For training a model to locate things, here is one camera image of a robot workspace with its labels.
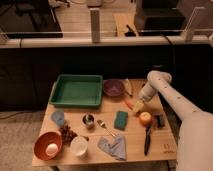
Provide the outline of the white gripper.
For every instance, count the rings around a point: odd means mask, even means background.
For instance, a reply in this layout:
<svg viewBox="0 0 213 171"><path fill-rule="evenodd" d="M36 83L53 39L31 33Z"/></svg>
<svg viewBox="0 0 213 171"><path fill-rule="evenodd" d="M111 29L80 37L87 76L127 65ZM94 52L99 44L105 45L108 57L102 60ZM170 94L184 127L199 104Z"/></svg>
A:
<svg viewBox="0 0 213 171"><path fill-rule="evenodd" d="M139 98L144 102L148 102L154 96L154 89L149 85L145 84L139 91ZM141 113L144 110L145 104L141 101L136 101L133 105L133 111Z"/></svg>

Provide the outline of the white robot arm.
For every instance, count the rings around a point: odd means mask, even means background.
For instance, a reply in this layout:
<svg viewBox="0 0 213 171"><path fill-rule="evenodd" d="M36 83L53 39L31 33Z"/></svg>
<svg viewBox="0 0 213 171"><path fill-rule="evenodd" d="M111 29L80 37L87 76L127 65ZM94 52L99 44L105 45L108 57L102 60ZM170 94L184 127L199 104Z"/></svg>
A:
<svg viewBox="0 0 213 171"><path fill-rule="evenodd" d="M206 112L171 86L168 72L152 70L138 96L149 102L160 93L182 121L176 171L213 171L213 114Z"/></svg>

